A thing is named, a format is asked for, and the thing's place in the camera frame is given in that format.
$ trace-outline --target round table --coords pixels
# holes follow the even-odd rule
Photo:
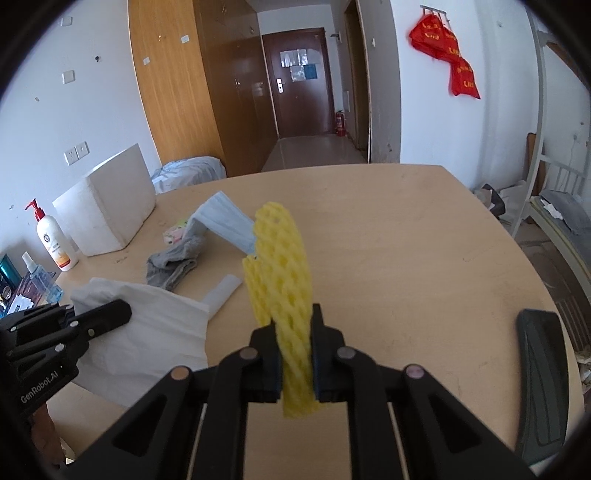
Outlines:
[[[520,370],[515,319],[525,308],[556,311],[515,241],[445,169],[373,164],[301,168],[235,177],[159,195],[132,242],[83,258],[59,277],[66,292],[91,277],[145,282],[162,233],[224,191],[248,216],[282,203],[302,234],[314,301],[325,324],[378,363],[424,365],[509,447],[517,438]],[[211,232],[197,268],[175,293],[200,300],[226,274],[242,276],[243,253]],[[207,329],[211,365],[248,344],[257,327],[244,286]],[[573,348],[569,428],[583,412]],[[123,408],[68,385],[50,401],[60,433],[83,450]],[[281,406],[251,405],[245,478],[348,478],[346,406],[298,420]]]

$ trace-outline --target red fabric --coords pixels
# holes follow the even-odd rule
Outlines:
[[[409,38],[414,48],[434,58],[447,51],[443,24],[437,15],[423,15],[411,30]]]
[[[441,52],[440,57],[438,57],[439,60],[451,64],[458,63],[462,58],[460,55],[460,46],[457,42],[457,37],[446,27],[443,27],[443,41],[445,43],[445,51]]]
[[[459,63],[452,64],[452,93],[456,96],[464,94],[480,99],[474,71],[470,64],[461,57]]]

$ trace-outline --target wall hook rack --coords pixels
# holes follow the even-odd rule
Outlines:
[[[442,15],[447,15],[445,10],[439,10],[438,8],[428,7],[427,5],[419,5],[423,10],[430,10],[432,12],[438,12]]]

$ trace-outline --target red pump cap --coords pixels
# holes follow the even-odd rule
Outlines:
[[[29,207],[33,207],[35,209],[35,218],[37,219],[37,222],[45,217],[45,212],[37,206],[37,199],[33,199],[32,202],[25,207],[25,210],[27,210]]]

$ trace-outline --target styrofoam block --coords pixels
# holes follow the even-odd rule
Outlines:
[[[97,165],[53,206],[87,257],[125,248],[156,205],[139,145]]]

